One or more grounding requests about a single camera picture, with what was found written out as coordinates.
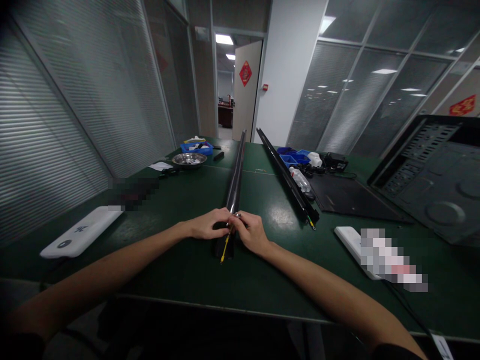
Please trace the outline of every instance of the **green table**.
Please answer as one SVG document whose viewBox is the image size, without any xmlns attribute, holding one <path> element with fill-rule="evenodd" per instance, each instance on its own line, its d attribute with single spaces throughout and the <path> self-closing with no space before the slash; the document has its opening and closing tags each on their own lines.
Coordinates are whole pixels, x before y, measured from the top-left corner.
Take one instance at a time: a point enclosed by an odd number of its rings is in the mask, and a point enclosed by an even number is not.
<svg viewBox="0 0 480 360">
<path fill-rule="evenodd" d="M 223 159 L 213 162 L 210 156 L 198 170 L 161 180 L 160 188 L 137 211 L 122 214 L 82 255 L 66 262 L 48 281 L 58 282 L 178 221 L 223 207 L 238 142 L 209 140 L 222 146 Z M 363 182 L 378 164 L 373 159 L 349 160 L 348 171 L 356 172 Z M 128 181 L 158 175 L 145 168 Z M 51 263 L 40 258 L 40 251 L 94 208 L 106 205 L 110 195 L 111 190 L 105 191 L 0 250 L 0 277 L 38 282 Z M 329 213 L 320 214 L 313 231 L 296 215 L 296 206 L 263 146 L 254 143 L 245 147 L 240 209 L 263 218 L 270 240 L 346 279 L 394 313 L 409 331 L 421 333 L 385 285 L 364 275 L 333 232 L 336 226 L 352 226 L 357 231 L 385 228 L 387 237 L 398 239 L 411 264 L 422 265 L 421 272 L 428 274 L 428 293 L 406 293 L 426 326 L 452 338 L 480 339 L 478 249 L 451 246 L 418 223 L 398 228 L 394 222 Z M 236 244 L 235 258 L 220 265 L 213 256 L 213 241 L 186 239 L 153 261 L 120 295 L 312 322 L 329 320 L 288 278 L 241 243 Z"/>
</svg>

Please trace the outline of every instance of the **power strip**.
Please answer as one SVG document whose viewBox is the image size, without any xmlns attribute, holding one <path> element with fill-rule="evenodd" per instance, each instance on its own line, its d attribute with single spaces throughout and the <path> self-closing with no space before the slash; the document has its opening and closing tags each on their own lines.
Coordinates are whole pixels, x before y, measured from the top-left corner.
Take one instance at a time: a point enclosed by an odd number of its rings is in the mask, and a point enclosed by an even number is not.
<svg viewBox="0 0 480 360">
<path fill-rule="evenodd" d="M 44 248 L 45 259 L 75 258 L 85 251 L 122 213 L 120 206 L 100 206 Z"/>
<path fill-rule="evenodd" d="M 360 234 L 351 226 L 337 226 L 334 230 L 341 242 L 355 258 L 358 265 L 361 264 L 361 239 Z M 382 280 L 382 278 L 361 267 L 365 274 L 372 280 Z"/>
</svg>

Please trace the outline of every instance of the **metal bowl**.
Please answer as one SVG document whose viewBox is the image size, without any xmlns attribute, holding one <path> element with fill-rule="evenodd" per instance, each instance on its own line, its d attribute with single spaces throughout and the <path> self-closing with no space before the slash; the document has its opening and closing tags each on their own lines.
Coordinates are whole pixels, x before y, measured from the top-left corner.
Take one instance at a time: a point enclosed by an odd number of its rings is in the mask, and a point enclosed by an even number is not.
<svg viewBox="0 0 480 360">
<path fill-rule="evenodd" d="M 183 169 L 198 169 L 205 161 L 207 161 L 207 157 L 203 154 L 196 152 L 186 152 L 175 155 L 171 161 Z"/>
</svg>

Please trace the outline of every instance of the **white door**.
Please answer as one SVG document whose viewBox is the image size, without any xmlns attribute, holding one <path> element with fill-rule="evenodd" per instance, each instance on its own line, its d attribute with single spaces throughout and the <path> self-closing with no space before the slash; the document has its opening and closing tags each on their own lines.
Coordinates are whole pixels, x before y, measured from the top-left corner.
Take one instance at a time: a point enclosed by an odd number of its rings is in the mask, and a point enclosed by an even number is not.
<svg viewBox="0 0 480 360">
<path fill-rule="evenodd" d="M 240 140 L 243 129 L 246 129 L 245 141 L 250 142 L 252 136 L 261 55 L 262 41 L 235 49 L 233 140 Z"/>
</svg>

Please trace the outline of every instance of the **black metal strip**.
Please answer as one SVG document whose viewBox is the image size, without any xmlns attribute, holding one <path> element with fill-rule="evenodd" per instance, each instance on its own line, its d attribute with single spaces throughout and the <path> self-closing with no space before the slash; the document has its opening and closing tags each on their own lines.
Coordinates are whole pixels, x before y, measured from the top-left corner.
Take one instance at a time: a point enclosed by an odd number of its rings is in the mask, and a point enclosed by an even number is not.
<svg viewBox="0 0 480 360">
<path fill-rule="evenodd" d="M 242 170 L 244 167 L 246 132 L 247 130 L 243 129 L 241 133 L 240 143 L 238 144 L 238 152 L 236 154 L 235 164 L 233 166 L 233 174 L 231 176 L 230 187 L 228 188 L 228 195 L 226 197 L 226 208 L 232 214 L 235 214 L 239 210 L 240 187 L 242 184 Z M 226 238 L 227 236 L 221 237 L 215 243 L 215 256 L 219 259 L 224 253 Z M 226 246 L 225 258 L 233 259 L 233 257 L 234 241 L 233 238 L 231 238 Z"/>
<path fill-rule="evenodd" d="M 293 196 L 295 197 L 296 201 L 298 202 L 298 205 L 300 206 L 301 210 L 304 212 L 305 216 L 310 217 L 313 223 L 317 222 L 320 218 L 319 212 L 315 210 L 312 207 L 312 205 L 310 205 L 304 193 L 300 190 L 295 180 L 287 171 L 287 168 L 285 167 L 284 162 L 282 161 L 282 158 L 275 151 L 274 147 L 272 146 L 270 141 L 267 139 L 262 129 L 257 128 L 256 132 L 260 136 L 261 142 L 265 146 L 265 150 L 266 150 L 266 153 L 268 154 L 268 157 L 272 161 L 277 172 L 280 173 L 285 184 L 290 188 Z"/>
</svg>

